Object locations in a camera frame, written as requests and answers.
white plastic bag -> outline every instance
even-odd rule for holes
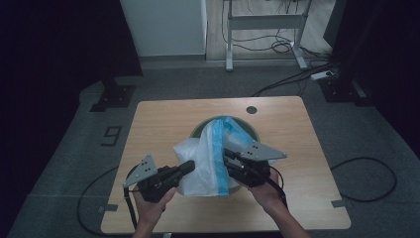
[[[223,163],[224,145],[236,151],[246,148],[253,138],[231,117],[223,116],[209,122],[200,139],[190,138],[174,147],[182,164],[195,162],[195,170],[182,178],[177,191],[186,196],[229,195],[238,184],[230,178]]]

black curtain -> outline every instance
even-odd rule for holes
[[[419,12],[415,0],[347,1],[333,60],[342,63],[339,81],[356,80],[420,158]]]
[[[1,1],[0,24],[4,237],[71,122],[80,91],[142,70],[119,0]]]

wrist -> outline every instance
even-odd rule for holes
[[[133,237],[150,238],[156,225],[156,222],[139,220],[139,222],[137,223],[136,232]]]
[[[279,217],[287,215],[289,213],[289,211],[280,199],[273,199],[271,202],[269,202],[262,208],[271,217]]]

black stand base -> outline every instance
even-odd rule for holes
[[[353,84],[342,87],[338,84],[338,79],[320,79],[318,82],[327,102],[353,102],[357,106],[372,106],[368,98],[361,96]]]
[[[105,88],[99,102],[93,104],[90,112],[104,112],[106,108],[128,107],[135,89],[136,86],[134,85],[118,85]]]

wooden table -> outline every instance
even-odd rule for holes
[[[257,113],[249,114],[254,106]],[[178,166],[173,146],[190,136],[202,121],[230,115],[250,123],[261,142],[287,153],[274,166],[284,177],[290,212],[305,229],[347,229],[351,225],[333,176],[300,97],[259,97],[145,101],[138,105],[101,229],[105,233],[134,232],[122,184],[129,170],[146,154],[157,167]],[[218,197],[176,194],[155,232],[244,232],[277,230],[274,222],[244,188]]]

